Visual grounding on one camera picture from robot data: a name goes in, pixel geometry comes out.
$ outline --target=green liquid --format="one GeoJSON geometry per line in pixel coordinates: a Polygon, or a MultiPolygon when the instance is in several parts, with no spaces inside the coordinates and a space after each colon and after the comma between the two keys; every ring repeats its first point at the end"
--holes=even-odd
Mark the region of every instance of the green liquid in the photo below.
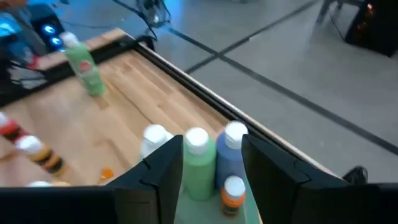
{"type": "Polygon", "coordinates": [[[216,147],[213,140],[202,155],[192,154],[188,146],[183,147],[183,186],[194,200],[208,200],[215,191],[216,147]]]}
{"type": "Polygon", "coordinates": [[[105,91],[105,85],[89,52],[89,48],[85,44],[80,44],[79,46],[65,49],[65,55],[73,71],[83,81],[88,94],[91,96],[102,95],[105,91]]]}

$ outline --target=orange bottle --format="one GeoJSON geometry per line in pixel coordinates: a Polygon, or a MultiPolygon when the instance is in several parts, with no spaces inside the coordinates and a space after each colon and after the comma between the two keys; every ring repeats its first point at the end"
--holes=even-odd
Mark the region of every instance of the orange bottle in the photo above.
{"type": "Polygon", "coordinates": [[[235,217],[244,202],[245,196],[246,188],[243,180],[235,175],[229,176],[221,190],[221,211],[223,214],[230,218],[235,217]]]}

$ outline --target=bottle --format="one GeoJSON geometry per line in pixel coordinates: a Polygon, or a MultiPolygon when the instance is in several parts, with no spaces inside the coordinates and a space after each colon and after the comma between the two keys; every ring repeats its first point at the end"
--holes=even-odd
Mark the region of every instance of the bottle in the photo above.
{"type": "Polygon", "coordinates": [[[221,189],[227,177],[236,175],[244,178],[244,165],[242,158],[242,137],[248,129],[239,121],[228,123],[217,138],[216,149],[216,188],[221,189]]]}
{"type": "Polygon", "coordinates": [[[144,139],[141,142],[140,161],[172,138],[173,135],[159,124],[151,124],[146,127],[144,139]]]}
{"type": "Polygon", "coordinates": [[[28,154],[29,159],[50,174],[59,177],[67,169],[63,159],[35,136],[24,136],[15,143],[17,149],[28,154]]]}
{"type": "Polygon", "coordinates": [[[23,130],[16,121],[9,119],[2,112],[0,112],[0,134],[12,143],[15,143],[17,139],[28,135],[28,133],[23,130]]]}
{"type": "Polygon", "coordinates": [[[216,149],[202,128],[185,134],[183,145],[183,187],[194,200],[207,200],[214,192],[216,149]]]}
{"type": "Polygon", "coordinates": [[[60,37],[66,46],[65,55],[69,60],[69,64],[76,75],[83,81],[88,94],[92,96],[102,95],[105,91],[105,86],[89,48],[84,43],[79,42],[77,37],[71,32],[66,31],[60,37]]]}
{"type": "Polygon", "coordinates": [[[26,187],[52,187],[52,184],[43,180],[38,180],[29,183],[28,185],[26,185],[26,187]]]}
{"type": "Polygon", "coordinates": [[[221,190],[221,211],[227,217],[235,217],[244,202],[246,188],[243,179],[232,175],[225,180],[221,190]]]}

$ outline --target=black metal frame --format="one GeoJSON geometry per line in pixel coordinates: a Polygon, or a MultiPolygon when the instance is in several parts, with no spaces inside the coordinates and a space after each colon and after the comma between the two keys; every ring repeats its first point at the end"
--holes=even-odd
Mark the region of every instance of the black metal frame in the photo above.
{"type": "MultiPolygon", "coordinates": [[[[236,110],[230,108],[227,104],[217,99],[217,97],[204,90],[200,85],[187,79],[186,75],[182,74],[175,67],[171,66],[169,63],[166,63],[164,60],[154,55],[151,51],[141,46],[139,43],[142,42],[145,43],[148,48],[154,50],[154,45],[151,37],[145,35],[133,39],[128,35],[124,35],[98,49],[92,50],[91,54],[96,63],[101,63],[119,54],[128,52],[130,50],[135,50],[143,57],[148,59],[150,62],[152,62],[155,66],[162,69],[166,74],[170,75],[174,80],[176,80],[185,88],[194,93],[197,97],[208,103],[211,107],[213,107],[227,119],[243,122],[248,127],[249,133],[253,136],[263,139],[271,143],[272,145],[275,145],[278,148],[284,149],[285,151],[291,153],[291,151],[286,149],[283,144],[281,144],[279,141],[276,141],[272,136],[265,133],[256,124],[245,118],[241,113],[238,113],[236,110]]],[[[47,79],[47,83],[31,90],[25,90],[21,88],[12,95],[2,96],[0,98],[0,106],[4,106],[8,103],[19,100],[25,96],[43,90],[50,85],[53,85],[61,80],[73,76],[73,71],[68,62],[62,62],[44,71],[43,74],[47,79]]]]}

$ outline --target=gray floor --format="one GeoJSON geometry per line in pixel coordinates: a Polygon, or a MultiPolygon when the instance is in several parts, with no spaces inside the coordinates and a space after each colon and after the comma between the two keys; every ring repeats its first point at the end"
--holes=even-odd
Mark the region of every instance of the gray floor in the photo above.
{"type": "MultiPolygon", "coordinates": [[[[145,29],[112,0],[70,1],[57,10],[63,20],[110,24],[105,29],[64,24],[82,40],[112,27],[131,35],[145,29]]],[[[266,27],[192,76],[337,174],[361,164],[371,182],[397,181],[398,156],[387,150],[398,145],[397,58],[347,45],[328,16],[315,26],[320,1],[249,1],[166,0],[172,28],[213,53],[266,27]]],[[[355,10],[344,6],[335,15],[343,34],[355,10]]],[[[166,29],[156,32],[158,53],[183,70],[212,56],[166,29]]]]}

